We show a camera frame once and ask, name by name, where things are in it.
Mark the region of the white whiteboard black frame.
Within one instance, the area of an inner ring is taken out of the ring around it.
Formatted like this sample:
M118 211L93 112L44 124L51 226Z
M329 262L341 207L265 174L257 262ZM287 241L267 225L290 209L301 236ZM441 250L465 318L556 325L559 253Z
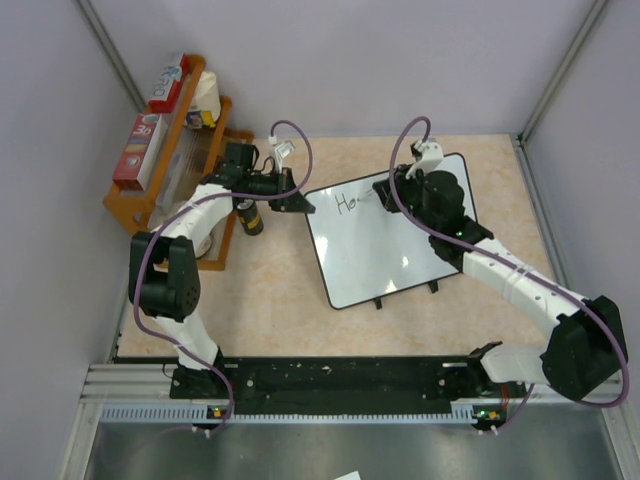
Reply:
M306 221L328 302L336 310L378 303L457 273L403 214L385 211L377 195L357 199L385 178L388 173L381 171L305 194L316 207Z

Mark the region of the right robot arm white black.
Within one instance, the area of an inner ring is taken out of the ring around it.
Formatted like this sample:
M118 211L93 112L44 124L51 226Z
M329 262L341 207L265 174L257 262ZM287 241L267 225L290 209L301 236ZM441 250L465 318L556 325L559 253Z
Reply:
M447 171L408 174L406 165L374 183L390 213L408 213L429 233L436 256L457 271L500 293L532 320L544 336L540 346L493 342L474 350L466 380L487 396L502 383L547 385L582 402L613 374L624 371L628 354L620 312L604 295L590 300L526 266L493 233L472 219L465 192Z

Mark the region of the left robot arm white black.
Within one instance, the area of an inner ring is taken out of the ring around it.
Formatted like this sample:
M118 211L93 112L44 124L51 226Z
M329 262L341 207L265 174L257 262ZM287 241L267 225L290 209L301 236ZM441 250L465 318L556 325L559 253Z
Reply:
M292 170L283 165L294 151L293 143L275 137L269 141L268 172L255 168L250 145L229 144L221 163L173 217L151 232L137 232L130 244L129 300L138 327L170 342L178 351L179 365L194 371L194 387L209 397L224 390L227 374L217 362L219 347L197 312L197 248L246 200L266 201L276 212L315 212L296 186Z

